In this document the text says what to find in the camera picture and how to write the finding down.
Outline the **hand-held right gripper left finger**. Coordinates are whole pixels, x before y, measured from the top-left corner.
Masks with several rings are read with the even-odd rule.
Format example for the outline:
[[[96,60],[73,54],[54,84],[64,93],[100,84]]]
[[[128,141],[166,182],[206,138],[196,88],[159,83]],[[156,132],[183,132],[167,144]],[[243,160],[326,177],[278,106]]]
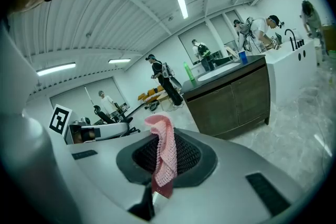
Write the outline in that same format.
[[[68,148],[76,164],[109,201],[126,211],[119,223],[149,223],[155,216],[152,174],[141,167],[146,154],[140,148],[155,139],[149,131]]]

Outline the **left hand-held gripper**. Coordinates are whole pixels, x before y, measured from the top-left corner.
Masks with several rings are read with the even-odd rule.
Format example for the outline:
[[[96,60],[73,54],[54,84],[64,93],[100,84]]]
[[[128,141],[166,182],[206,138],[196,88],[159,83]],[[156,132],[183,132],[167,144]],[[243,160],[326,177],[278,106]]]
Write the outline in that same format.
[[[72,109],[57,104],[49,123],[52,133],[59,134],[67,145],[109,140],[125,135],[129,131],[127,123],[113,123],[99,128],[90,125],[86,117],[79,117]]]

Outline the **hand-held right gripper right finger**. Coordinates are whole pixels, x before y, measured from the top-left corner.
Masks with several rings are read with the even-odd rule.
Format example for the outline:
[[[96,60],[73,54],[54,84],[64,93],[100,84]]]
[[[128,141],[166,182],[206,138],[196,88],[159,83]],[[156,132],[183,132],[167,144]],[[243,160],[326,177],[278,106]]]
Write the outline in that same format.
[[[272,218],[247,180],[262,174],[289,203],[303,196],[300,185],[253,150],[188,130],[182,133],[210,146],[217,155],[213,173],[199,186],[176,188],[155,223],[261,223]]]

